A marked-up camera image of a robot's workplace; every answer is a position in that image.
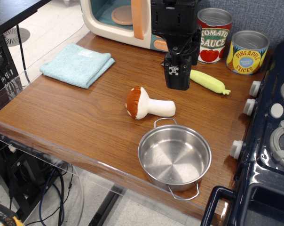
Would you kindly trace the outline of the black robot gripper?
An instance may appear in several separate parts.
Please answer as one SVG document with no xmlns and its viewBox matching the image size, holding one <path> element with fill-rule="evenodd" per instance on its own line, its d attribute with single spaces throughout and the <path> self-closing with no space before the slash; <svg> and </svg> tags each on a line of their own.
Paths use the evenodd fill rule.
<svg viewBox="0 0 284 226">
<path fill-rule="evenodd" d="M 166 42 L 169 52 L 163 63 L 169 89 L 189 89 L 191 64 L 197 64 L 200 49 L 198 4 L 198 0 L 150 2 L 151 32 Z"/>
</svg>

